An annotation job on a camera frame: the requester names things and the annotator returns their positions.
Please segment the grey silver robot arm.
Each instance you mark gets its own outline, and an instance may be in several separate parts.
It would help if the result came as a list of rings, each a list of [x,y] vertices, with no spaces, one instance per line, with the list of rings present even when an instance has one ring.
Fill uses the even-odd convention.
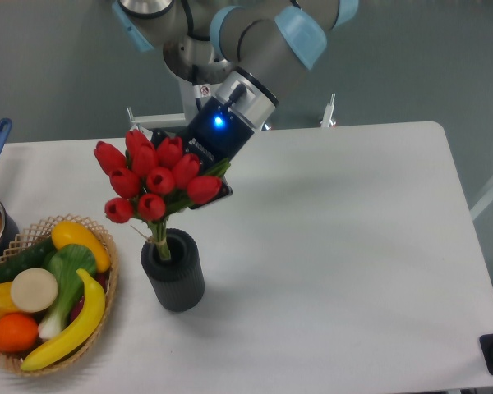
[[[231,161],[313,68],[356,1],[116,1],[135,46],[160,49],[182,95],[187,152]]]

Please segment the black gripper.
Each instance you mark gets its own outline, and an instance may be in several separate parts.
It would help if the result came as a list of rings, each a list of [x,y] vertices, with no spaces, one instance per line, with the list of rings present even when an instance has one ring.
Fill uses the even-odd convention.
[[[200,159],[200,174],[217,170],[224,159],[236,156],[254,131],[227,103],[211,98],[191,122],[174,134],[182,139],[185,153],[194,153]]]

